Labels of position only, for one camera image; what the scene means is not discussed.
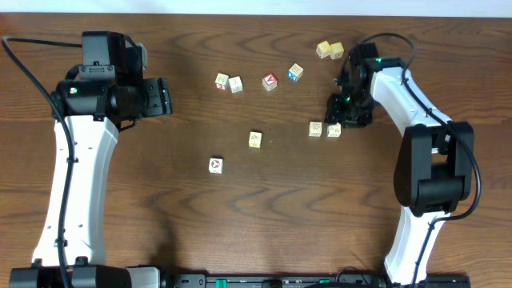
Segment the cube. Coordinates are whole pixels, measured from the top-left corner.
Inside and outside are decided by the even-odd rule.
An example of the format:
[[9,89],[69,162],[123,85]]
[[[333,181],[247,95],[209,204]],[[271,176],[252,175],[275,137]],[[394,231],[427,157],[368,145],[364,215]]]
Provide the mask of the cube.
[[333,43],[330,45],[330,58],[335,60],[343,56],[343,45],[341,42]]
[[317,54],[320,58],[325,58],[330,55],[330,45],[327,41],[317,45]]
[[288,70],[288,78],[290,78],[293,82],[296,82],[304,72],[304,69],[300,67],[297,63],[295,63],[289,70]]
[[322,136],[322,123],[321,122],[310,122],[310,136],[311,137]]
[[327,137],[339,137],[342,134],[342,125],[336,123],[327,127]]
[[273,73],[270,73],[267,76],[263,77],[263,87],[265,87],[267,91],[270,91],[277,86],[278,79],[275,77]]
[[231,87],[231,93],[237,93],[242,91],[242,80],[240,79],[240,76],[230,78],[230,87]]
[[227,80],[230,76],[226,74],[219,73],[215,79],[215,87],[220,90],[225,90],[227,88]]
[[259,132],[250,132],[249,147],[259,148],[262,145],[262,134]]
[[210,164],[208,165],[208,169],[210,173],[222,174],[222,167],[224,164],[222,163],[222,159],[220,158],[210,158]]

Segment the block with blue symbol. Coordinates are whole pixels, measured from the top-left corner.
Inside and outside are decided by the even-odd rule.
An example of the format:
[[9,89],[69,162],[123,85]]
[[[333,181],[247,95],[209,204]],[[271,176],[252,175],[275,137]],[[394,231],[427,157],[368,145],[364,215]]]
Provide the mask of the block with blue symbol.
[[297,63],[295,63],[288,70],[288,78],[290,78],[293,82],[296,82],[304,73],[304,69],[300,67]]

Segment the white cube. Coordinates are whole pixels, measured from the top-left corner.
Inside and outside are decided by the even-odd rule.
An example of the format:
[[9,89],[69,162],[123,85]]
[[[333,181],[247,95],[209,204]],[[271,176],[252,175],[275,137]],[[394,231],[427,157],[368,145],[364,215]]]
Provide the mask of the white cube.
[[259,132],[250,132],[249,147],[259,148],[262,145],[262,134]]
[[330,45],[330,58],[335,60],[343,56],[343,45],[341,42],[333,43]]
[[317,45],[317,54],[320,58],[325,58],[330,55],[330,45],[327,41]]
[[231,93],[237,93],[242,91],[242,80],[240,76],[230,78]]
[[327,127],[327,137],[339,137],[342,134],[342,125],[336,123]]
[[304,69],[300,67],[297,63],[295,63],[288,70],[288,78],[290,78],[293,82],[296,82],[304,73]]
[[210,173],[222,174],[223,166],[224,164],[222,163],[222,159],[210,158],[210,164],[208,165],[208,169],[210,170]]
[[278,79],[275,77],[273,73],[270,73],[267,76],[263,77],[263,87],[265,87],[267,91],[270,91],[277,86]]
[[225,90],[227,88],[227,80],[230,76],[226,74],[219,73],[215,79],[215,88],[220,90]]
[[321,122],[310,122],[310,136],[311,137],[322,136],[322,123]]

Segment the beige cube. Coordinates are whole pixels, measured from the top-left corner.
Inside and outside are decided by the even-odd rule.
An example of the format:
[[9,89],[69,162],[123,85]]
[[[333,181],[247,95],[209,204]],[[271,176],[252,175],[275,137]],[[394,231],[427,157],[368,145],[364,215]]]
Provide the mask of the beige cube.
[[342,125],[340,123],[329,125],[327,127],[327,137],[339,137],[342,134]]
[[317,45],[317,54],[320,58],[325,58],[330,55],[330,45],[327,41]]
[[259,132],[250,132],[249,147],[259,148],[262,145],[262,134]]
[[225,90],[227,88],[227,80],[230,76],[226,74],[219,73],[215,79],[215,88],[220,90]]
[[263,77],[263,87],[265,87],[267,91],[270,91],[277,86],[278,79],[275,77],[273,73],[270,73],[267,76]]
[[210,158],[210,164],[208,169],[210,173],[222,174],[222,168],[224,167],[223,160],[220,158]]
[[343,45],[341,42],[333,43],[330,45],[330,58],[335,60],[343,56]]
[[288,70],[288,78],[290,78],[293,82],[296,82],[304,73],[304,69],[300,67],[297,63],[295,63]]
[[231,93],[237,93],[242,91],[242,80],[240,79],[240,76],[230,78],[229,80]]
[[310,122],[310,137],[322,136],[322,123],[321,122]]

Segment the block with red symbol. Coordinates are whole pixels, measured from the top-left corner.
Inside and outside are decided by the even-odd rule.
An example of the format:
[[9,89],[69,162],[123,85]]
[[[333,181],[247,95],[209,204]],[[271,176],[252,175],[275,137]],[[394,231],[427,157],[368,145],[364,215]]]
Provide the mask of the block with red symbol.
[[219,73],[215,79],[215,87],[220,90],[225,90],[227,88],[227,80],[230,76],[226,74]]
[[267,91],[270,91],[278,86],[278,79],[275,77],[273,73],[270,73],[267,76],[263,77],[263,86]]

